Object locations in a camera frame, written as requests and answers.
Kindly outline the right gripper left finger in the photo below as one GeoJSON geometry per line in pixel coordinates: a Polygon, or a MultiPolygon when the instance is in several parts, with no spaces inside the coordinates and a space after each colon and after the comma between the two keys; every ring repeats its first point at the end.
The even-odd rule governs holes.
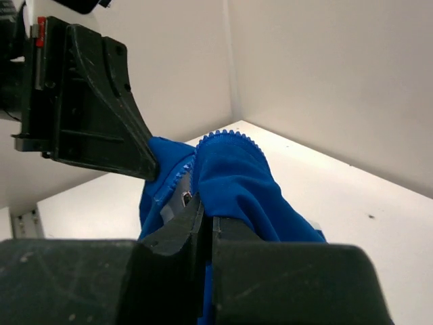
{"type": "Polygon", "coordinates": [[[202,250],[204,225],[204,207],[200,197],[193,196],[176,217],[140,243],[156,256],[198,256],[202,250]]]}

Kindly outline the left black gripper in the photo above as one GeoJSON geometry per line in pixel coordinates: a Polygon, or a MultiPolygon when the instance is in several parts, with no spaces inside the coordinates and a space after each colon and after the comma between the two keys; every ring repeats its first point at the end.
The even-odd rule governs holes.
{"type": "Polygon", "coordinates": [[[80,24],[1,2],[1,119],[21,122],[19,152],[148,181],[159,166],[135,103],[124,44],[80,24]]]}

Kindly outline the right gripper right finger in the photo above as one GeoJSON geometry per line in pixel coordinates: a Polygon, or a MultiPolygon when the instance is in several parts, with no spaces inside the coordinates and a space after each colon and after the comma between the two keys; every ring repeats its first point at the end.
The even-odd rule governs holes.
{"type": "Polygon", "coordinates": [[[260,237],[254,233],[241,219],[214,217],[212,219],[212,241],[234,240],[255,241],[260,237]]]}

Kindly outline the red white blue jacket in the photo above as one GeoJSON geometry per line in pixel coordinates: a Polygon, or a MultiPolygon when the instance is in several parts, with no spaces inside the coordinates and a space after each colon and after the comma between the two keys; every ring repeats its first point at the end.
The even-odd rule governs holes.
{"type": "Polygon", "coordinates": [[[189,181],[207,213],[240,219],[262,239],[277,242],[324,242],[323,234],[283,198],[267,159],[246,135],[217,131],[197,147],[154,137],[150,146],[161,162],[158,179],[147,182],[139,206],[142,238],[161,228],[176,209],[176,190],[189,181]]]}

